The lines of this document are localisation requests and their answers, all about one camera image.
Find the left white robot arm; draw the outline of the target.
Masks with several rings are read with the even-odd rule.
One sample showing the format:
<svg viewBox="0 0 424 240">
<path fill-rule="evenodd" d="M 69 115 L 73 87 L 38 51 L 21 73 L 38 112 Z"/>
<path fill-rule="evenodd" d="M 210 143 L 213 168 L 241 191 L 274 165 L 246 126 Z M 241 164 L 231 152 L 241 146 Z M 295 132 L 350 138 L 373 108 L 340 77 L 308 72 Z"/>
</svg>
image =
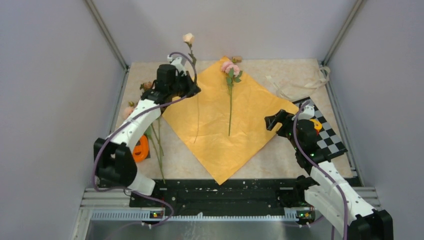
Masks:
<svg viewBox="0 0 424 240">
<path fill-rule="evenodd" d="M 107 138 L 95 141 L 93 175 L 116 187 L 139 192 L 147 206 L 156 206 L 161 194 L 154 189 L 155 181 L 138 169 L 133 151 L 149 126 L 161 116 L 163 108 L 199 92 L 200 88 L 182 64 L 161 64 L 152 88 L 141 95 L 129 117 Z"/>
</svg>

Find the orange yellow wrapping paper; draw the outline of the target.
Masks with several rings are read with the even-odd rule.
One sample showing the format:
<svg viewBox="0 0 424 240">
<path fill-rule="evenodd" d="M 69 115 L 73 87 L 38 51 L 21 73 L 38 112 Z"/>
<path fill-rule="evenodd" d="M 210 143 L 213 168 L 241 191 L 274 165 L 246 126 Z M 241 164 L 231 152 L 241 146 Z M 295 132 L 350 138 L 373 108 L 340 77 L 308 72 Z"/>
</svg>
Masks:
<svg viewBox="0 0 424 240">
<path fill-rule="evenodd" d="M 273 137 L 265 117 L 298 107 L 243 72 L 228 88 L 226 56 L 197 75 L 200 93 L 167 107 L 164 120 L 219 184 L 245 165 Z"/>
</svg>

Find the pink brown rose stem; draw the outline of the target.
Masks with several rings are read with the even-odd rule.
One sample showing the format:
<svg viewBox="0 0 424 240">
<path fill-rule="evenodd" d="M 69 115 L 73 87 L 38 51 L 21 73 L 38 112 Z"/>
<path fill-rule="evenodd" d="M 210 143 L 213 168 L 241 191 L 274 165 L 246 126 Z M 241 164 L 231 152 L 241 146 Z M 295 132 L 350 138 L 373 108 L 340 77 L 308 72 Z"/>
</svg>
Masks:
<svg viewBox="0 0 424 240">
<path fill-rule="evenodd" d="M 161 144 L 160 119 L 161 118 L 159 118 L 157 120 L 158 132 L 156 131 L 154 124 L 152 123 L 147 128 L 147 130 L 145 131 L 145 133 L 143 135 L 146 135 L 147 138 L 148 138 L 149 148 L 153 147 L 153 150 L 154 150 L 156 157 L 157 157 L 158 166 L 159 166 L 160 174 L 161 174 L 161 177 L 162 177 L 162 181 L 165 184 L 166 180 L 165 180 L 165 174 L 164 174 L 164 170 L 163 170 L 164 151 L 163 151 L 162 144 Z"/>
</svg>

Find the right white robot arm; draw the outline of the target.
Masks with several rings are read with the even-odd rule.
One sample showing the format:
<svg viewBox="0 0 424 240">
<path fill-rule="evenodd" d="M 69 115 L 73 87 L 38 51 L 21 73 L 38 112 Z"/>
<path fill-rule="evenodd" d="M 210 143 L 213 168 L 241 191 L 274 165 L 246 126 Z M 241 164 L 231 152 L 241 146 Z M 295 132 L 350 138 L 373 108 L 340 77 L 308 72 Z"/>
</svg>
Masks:
<svg viewBox="0 0 424 240">
<path fill-rule="evenodd" d="M 308 177 L 296 179 L 294 202 L 314 207 L 345 240 L 394 239 L 391 215 L 364 200 L 319 146 L 319 130 L 312 121 L 312 114 L 306 106 L 295 114 L 281 109 L 264 118 L 268 131 L 281 124 L 277 135 L 290 141 L 298 165 L 308 173 Z"/>
</svg>

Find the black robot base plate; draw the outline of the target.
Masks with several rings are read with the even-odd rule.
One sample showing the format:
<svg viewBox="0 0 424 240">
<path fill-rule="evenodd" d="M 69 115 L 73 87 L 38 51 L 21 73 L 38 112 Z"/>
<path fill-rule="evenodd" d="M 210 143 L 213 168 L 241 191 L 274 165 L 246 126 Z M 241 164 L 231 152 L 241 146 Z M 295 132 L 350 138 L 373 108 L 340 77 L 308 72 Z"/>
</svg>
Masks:
<svg viewBox="0 0 424 240">
<path fill-rule="evenodd" d="M 213 179 L 157 179 L 152 197 L 162 203 L 131 194 L 131 208 L 164 207 L 175 216 L 207 217 L 283 216 L 286 209 L 310 207 L 301 192 L 303 176 L 295 178 L 229 179 L 219 185 Z"/>
</svg>

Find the pink cream rose stem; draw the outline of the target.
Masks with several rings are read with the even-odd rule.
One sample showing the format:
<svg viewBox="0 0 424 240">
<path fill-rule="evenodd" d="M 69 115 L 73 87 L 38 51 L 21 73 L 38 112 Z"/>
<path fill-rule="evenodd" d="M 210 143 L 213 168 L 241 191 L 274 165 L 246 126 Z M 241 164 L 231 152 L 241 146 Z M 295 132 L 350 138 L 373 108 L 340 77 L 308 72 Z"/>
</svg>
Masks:
<svg viewBox="0 0 424 240">
<path fill-rule="evenodd" d="M 144 82 L 140 85 L 139 89 L 144 93 L 146 91 L 148 91 L 149 89 L 151 89 L 153 86 L 153 83 L 151 81 L 148 82 Z"/>
</svg>

